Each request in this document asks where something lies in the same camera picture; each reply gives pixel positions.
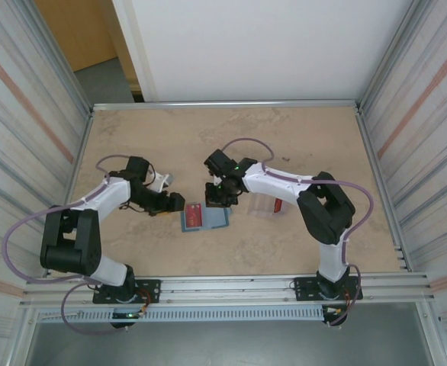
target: purple cable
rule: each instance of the purple cable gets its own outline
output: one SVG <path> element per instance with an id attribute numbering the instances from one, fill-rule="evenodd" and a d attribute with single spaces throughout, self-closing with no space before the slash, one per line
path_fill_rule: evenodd
<path id="1" fill-rule="evenodd" d="M 304 179 L 304 180 L 298 181 L 295 178 L 289 178 L 289 177 L 285 177 L 283 175 L 279 175 L 279 174 L 270 172 L 268 170 L 268 167 L 266 166 L 266 163 L 272 161 L 275 158 L 275 153 L 272 151 L 271 147 L 269 147 L 269 145 L 267 143 L 264 143 L 261 140 L 253 139 L 252 137 L 241 137 L 239 139 L 231 140 L 228 143 L 226 143 L 222 147 L 221 150 L 224 151 L 228 146 L 230 146 L 231 144 L 236 143 L 238 141 L 253 141 L 255 143 L 258 143 L 258 144 L 264 146 L 269 151 L 271 156 L 269 158 L 263 160 L 261 164 L 262 164 L 263 172 L 265 174 L 273 177 L 273 178 L 281 179 L 281 180 L 284 180 L 284 181 L 290 181 L 290 182 L 293 182 L 293 183 L 305 183 L 305 184 L 309 184 L 309 185 L 344 185 L 346 187 L 354 188 L 354 189 L 357 189 L 357 190 L 361 191 L 368 198 L 368 201 L 369 201 L 368 211 L 366 212 L 364 217 L 362 219 L 360 219 L 360 221 L 357 222 L 357 224 L 354 225 L 344 235 L 344 244 L 343 244 L 343 247 L 342 247 L 342 263 L 344 265 L 347 265 L 348 267 L 352 267 L 352 268 L 355 269 L 355 271 L 356 271 L 356 273 L 358 275 L 358 285 L 357 285 L 357 291 L 355 292 L 354 297 L 352 298 L 352 301 L 351 301 L 349 307 L 346 309 L 346 311 L 341 316 L 339 316 L 337 319 L 335 319 L 334 321 L 329 323 L 330 326 L 333 326 L 334 324 L 337 324 L 339 321 L 341 321 L 343 318 L 346 317 L 346 315 L 349 313 L 349 311 L 352 308 L 352 306 L 354 306 L 355 302 L 357 301 L 358 296 L 359 296 L 359 292 L 361 292 L 361 272 L 360 272 L 359 267 L 357 265 L 354 265 L 352 263 L 348 263 L 347 262 L 347 260 L 346 260 L 346 247 L 347 247 L 347 242 L 348 242 L 349 237 L 351 236 L 351 234 L 354 233 L 371 216 L 371 214 L 373 212 L 373 209 L 375 207 L 375 201 L 373 199 L 373 196 L 371 195 L 371 193 L 369 193 L 369 191 L 366 188 L 361 187 L 360 185 L 348 182 L 348 181 L 329 181 L 329 180 L 312 180 L 312 179 Z"/>
<path id="2" fill-rule="evenodd" d="M 74 326 L 70 322 L 68 322 L 68 319 L 66 318 L 66 302 L 68 300 L 69 295 L 78 287 L 86 286 L 87 284 L 90 284 L 89 282 L 82 282 L 81 284 L 77 284 L 73 288 L 71 288 L 68 292 L 66 292 L 66 295 L 64 295 L 63 302 L 61 303 L 61 318 L 63 318 L 64 324 L 68 326 L 71 330 L 74 332 L 77 332 L 79 334 L 83 334 L 84 336 L 107 336 L 109 334 L 115 334 L 116 332 L 119 332 L 123 328 L 119 329 L 110 329 L 110 330 L 83 330 L 78 328 L 77 326 Z"/>
<path id="3" fill-rule="evenodd" d="M 69 208 L 81 206 L 85 203 L 85 201 L 88 202 L 88 201 L 92 200 L 93 198 L 97 197 L 101 192 L 103 192 L 106 189 L 107 184 L 110 182 L 110 175 L 108 174 L 108 171 L 103 169 L 100 166 L 100 164 L 102 164 L 105 160 L 111 159 L 111 158 L 129 158 L 129 156 L 114 154 L 114 155 L 105 156 L 104 158 L 101 158 L 100 160 L 98 160 L 98 162 L 95 164 L 95 167 L 97 170 L 99 170 L 105 174 L 106 184 L 102 185 L 97 191 L 95 191 L 92 194 L 90 194 L 89 196 L 85 197 L 85 200 L 80 200 L 80 201 L 74 202 L 72 204 L 67 204 L 65 206 L 53 207 L 53 208 L 49 208 L 46 210 L 42 210 L 40 212 L 33 213 L 30 216 L 27 216 L 27 217 L 23 218 L 22 220 L 19 220 L 17 223 L 12 225 L 10 227 L 10 229 L 7 230 L 7 232 L 3 236 L 3 240 L 2 240 L 2 257 L 3 257 L 3 260 L 5 261 L 5 264 L 8 266 L 8 268 L 10 268 L 10 270 L 13 273 L 15 273 L 18 277 L 22 278 L 23 280 L 26 280 L 27 282 L 31 282 L 32 284 L 55 284 L 58 282 L 72 280 L 75 278 L 82 277 L 80 274 L 75 274 L 73 276 L 65 276 L 65 277 L 61 277 L 61 278 L 51 278 L 49 280 L 39 280 L 37 278 L 32 278 L 32 277 L 26 275 L 25 273 L 20 272 L 14 266 L 13 262 L 11 261 L 10 257 L 8 256 L 8 240 L 10 239 L 11 234 L 16 229 L 18 229 L 20 226 L 24 225 L 26 222 L 28 222 L 32 219 L 41 217 L 43 215 L 51 214 L 53 212 L 59 212 L 59 211 L 67 210 Z"/>

